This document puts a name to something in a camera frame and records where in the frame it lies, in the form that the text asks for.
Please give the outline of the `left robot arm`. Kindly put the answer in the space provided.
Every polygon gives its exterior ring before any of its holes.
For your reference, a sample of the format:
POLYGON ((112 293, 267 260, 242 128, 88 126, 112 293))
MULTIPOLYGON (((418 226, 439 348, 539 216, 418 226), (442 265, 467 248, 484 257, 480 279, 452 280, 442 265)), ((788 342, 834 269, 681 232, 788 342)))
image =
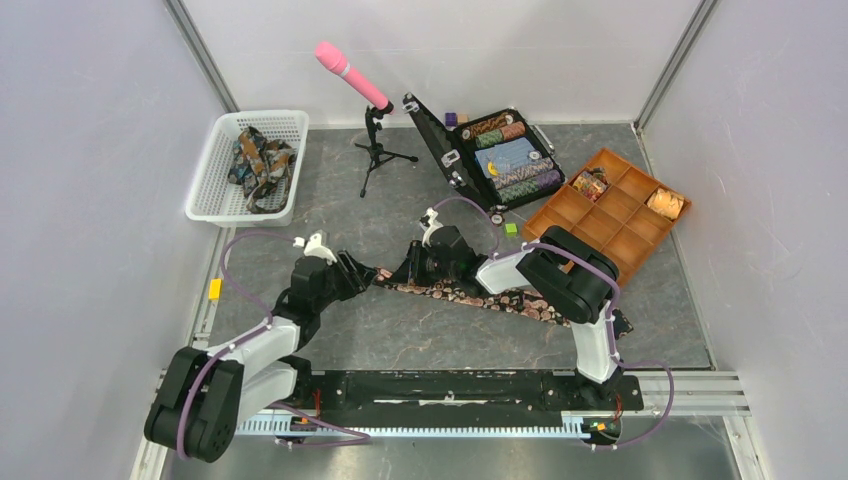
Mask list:
POLYGON ((146 418, 145 439, 212 463, 260 410, 280 400, 306 405, 314 381, 288 358, 317 333, 324 309, 365 292, 377 275, 346 251, 332 260, 298 259, 269 318, 228 342, 174 354, 146 418))

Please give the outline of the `orange compartment tray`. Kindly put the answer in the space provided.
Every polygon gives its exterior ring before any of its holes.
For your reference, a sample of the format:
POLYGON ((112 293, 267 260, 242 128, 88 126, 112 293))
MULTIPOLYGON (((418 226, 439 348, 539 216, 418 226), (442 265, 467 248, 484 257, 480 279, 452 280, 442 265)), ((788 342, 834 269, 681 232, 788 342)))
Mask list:
POLYGON ((611 259, 619 270, 618 284, 625 286, 656 248, 685 216, 691 200, 676 221, 650 210, 645 202, 658 188, 674 189, 608 148, 600 149, 524 223, 526 240, 559 226, 611 259), (610 186, 596 202, 575 191, 571 183, 584 170, 603 167, 610 186))

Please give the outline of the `white plastic basket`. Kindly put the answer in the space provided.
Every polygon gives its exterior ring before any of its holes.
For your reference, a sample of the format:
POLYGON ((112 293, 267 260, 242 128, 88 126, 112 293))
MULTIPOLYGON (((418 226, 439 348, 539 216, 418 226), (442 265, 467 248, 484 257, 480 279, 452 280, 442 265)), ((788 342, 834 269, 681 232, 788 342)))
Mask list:
POLYGON ((302 165, 305 161, 309 115, 302 110, 276 109, 228 113, 209 134, 185 204, 188 219, 221 228, 285 227, 292 222, 302 165), (239 135, 253 127, 268 140, 293 148, 293 161, 278 189, 257 202, 268 211, 252 213, 243 188, 228 180, 239 135))

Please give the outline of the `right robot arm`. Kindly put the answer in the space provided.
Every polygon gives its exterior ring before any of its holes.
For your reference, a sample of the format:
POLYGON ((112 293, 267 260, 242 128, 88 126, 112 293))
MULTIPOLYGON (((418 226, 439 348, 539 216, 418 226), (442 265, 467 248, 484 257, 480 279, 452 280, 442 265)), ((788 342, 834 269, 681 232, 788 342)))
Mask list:
POLYGON ((403 263, 378 284, 405 293, 566 325, 577 352, 577 403, 625 406, 627 389, 617 340, 632 326, 616 307, 616 264, 561 227, 511 253, 475 252, 454 226, 410 244, 403 263))

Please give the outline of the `black floral tie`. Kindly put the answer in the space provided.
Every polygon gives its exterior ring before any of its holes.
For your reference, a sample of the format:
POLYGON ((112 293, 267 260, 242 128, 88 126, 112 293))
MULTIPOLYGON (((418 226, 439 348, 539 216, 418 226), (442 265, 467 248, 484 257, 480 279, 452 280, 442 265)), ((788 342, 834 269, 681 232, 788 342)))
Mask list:
POLYGON ((401 293, 520 315, 539 322, 557 324, 566 328, 571 327, 571 323, 535 291, 511 289, 500 294, 476 298, 466 294, 450 280, 437 282, 433 286, 417 286, 393 281, 390 279, 391 276, 392 272, 390 270, 378 268, 373 284, 401 293))

